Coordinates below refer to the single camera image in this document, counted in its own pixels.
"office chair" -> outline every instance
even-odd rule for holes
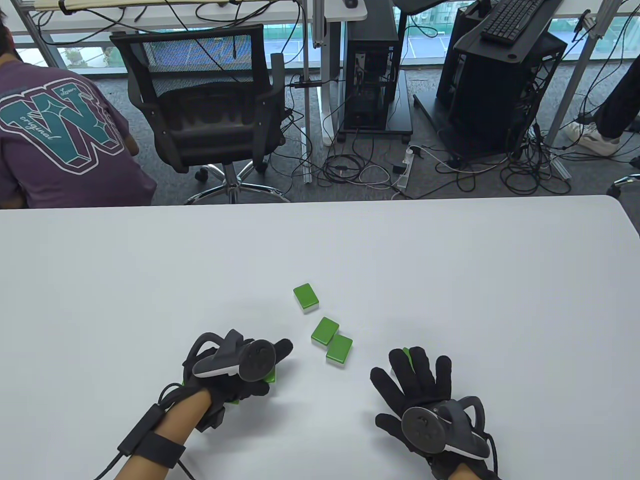
[[[271,84],[262,25],[114,33],[111,41],[129,73],[129,99],[154,132],[158,156],[178,173],[202,166],[197,180],[212,174],[222,181],[186,205],[224,193],[235,204],[241,191],[288,202],[275,188],[244,182],[253,170],[264,173],[264,157],[285,142],[284,57],[271,54]],[[236,174],[234,162],[249,159]]]

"chair base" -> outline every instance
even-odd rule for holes
[[[222,185],[193,195],[184,202],[185,205],[193,205],[204,198],[223,194],[227,194],[230,204],[236,204],[238,203],[238,194],[242,191],[264,193],[277,198],[281,202],[290,203],[289,199],[284,196],[284,193],[276,188],[244,182],[244,179],[253,171],[252,162],[249,162],[238,174],[236,174],[236,169],[233,164],[223,165],[222,170],[215,165],[204,165],[203,168],[206,168],[211,175],[220,180]]]

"white sneaker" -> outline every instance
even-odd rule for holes
[[[620,139],[605,140],[598,132],[596,124],[582,125],[572,122],[564,128],[564,133],[572,142],[602,157],[610,157],[620,148]]]

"black glove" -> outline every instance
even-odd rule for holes
[[[451,399],[451,359],[448,356],[441,356],[436,360],[436,378],[434,378],[424,349],[413,347],[409,353],[413,368],[404,351],[394,349],[389,352],[389,362],[402,391],[383,369],[376,367],[371,370],[371,382],[397,415],[397,417],[387,413],[377,415],[376,426],[396,437],[411,452],[426,458],[437,480],[447,480],[462,463],[482,480],[497,480],[497,474],[489,470],[483,460],[473,460],[449,451],[435,455],[428,454],[407,440],[398,417],[402,418],[403,413],[413,406],[429,408]]]
[[[246,339],[245,344],[253,342],[253,339]],[[276,364],[285,358],[293,350],[291,340],[282,339],[274,344],[276,353]],[[208,378],[199,378],[193,375],[193,366],[201,359],[213,355],[218,348],[212,347],[203,352],[187,358],[182,366],[184,367],[184,386],[192,388],[194,391],[206,388],[211,395],[211,407],[198,424],[198,430],[204,431],[208,427],[217,428],[222,423],[224,416],[224,404],[243,400],[250,396],[262,397],[269,393],[269,384],[264,380],[245,381],[238,374],[218,375]]]

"letter w logo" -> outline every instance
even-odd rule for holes
[[[0,129],[22,136],[59,168],[82,175],[124,144],[111,117],[82,81],[65,78],[0,101]]]

